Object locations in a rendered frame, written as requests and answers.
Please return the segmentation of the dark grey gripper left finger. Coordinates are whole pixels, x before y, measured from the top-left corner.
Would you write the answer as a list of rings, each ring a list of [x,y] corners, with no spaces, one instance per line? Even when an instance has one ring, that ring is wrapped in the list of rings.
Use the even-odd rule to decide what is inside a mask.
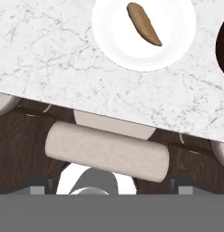
[[[30,179],[22,187],[9,190],[14,195],[48,195],[52,191],[51,179]]]

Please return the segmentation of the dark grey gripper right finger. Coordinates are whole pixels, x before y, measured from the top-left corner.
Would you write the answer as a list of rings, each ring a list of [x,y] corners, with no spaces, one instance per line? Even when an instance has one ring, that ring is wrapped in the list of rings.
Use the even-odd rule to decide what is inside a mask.
[[[169,193],[175,195],[211,195],[215,191],[203,188],[190,176],[174,176],[170,179]]]

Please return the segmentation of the dark brown bowl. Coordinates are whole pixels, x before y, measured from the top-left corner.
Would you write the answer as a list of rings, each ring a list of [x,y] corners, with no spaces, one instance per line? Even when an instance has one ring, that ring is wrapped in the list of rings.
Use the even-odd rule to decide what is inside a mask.
[[[216,58],[219,68],[224,73],[224,22],[219,29],[217,41],[216,41]]]

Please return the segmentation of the brown sweet potato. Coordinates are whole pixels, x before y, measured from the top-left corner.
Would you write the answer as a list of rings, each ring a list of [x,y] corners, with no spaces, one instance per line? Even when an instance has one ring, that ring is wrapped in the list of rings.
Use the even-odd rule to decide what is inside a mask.
[[[161,40],[156,34],[150,18],[145,13],[143,7],[137,3],[127,4],[127,12],[138,34],[148,43],[155,46],[162,46]]]

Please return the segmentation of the white and grey round thing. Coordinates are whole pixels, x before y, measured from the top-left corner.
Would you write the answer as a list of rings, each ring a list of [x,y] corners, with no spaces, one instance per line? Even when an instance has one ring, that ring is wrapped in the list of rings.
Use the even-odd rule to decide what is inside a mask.
[[[59,179],[57,195],[135,195],[132,177],[78,165],[68,164]]]

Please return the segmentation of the beige cushioned stool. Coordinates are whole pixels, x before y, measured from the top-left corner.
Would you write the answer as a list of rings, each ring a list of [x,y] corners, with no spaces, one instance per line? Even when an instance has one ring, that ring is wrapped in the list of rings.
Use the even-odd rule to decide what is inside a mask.
[[[150,140],[154,128],[83,111],[73,116],[75,123],[57,121],[49,130],[48,157],[157,183],[165,179],[170,154]]]
[[[214,156],[219,163],[224,167],[224,143],[218,141],[212,141],[210,143]]]
[[[12,95],[0,93],[0,116],[3,116],[18,106],[21,99]]]

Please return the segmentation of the white round plate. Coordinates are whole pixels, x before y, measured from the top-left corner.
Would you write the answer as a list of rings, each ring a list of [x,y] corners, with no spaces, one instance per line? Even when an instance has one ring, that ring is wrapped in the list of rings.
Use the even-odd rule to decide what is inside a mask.
[[[146,42],[128,16],[130,2],[141,5],[161,45]],[[92,14],[95,42],[122,68],[151,72],[171,66],[190,48],[196,32],[191,0],[96,0]]]

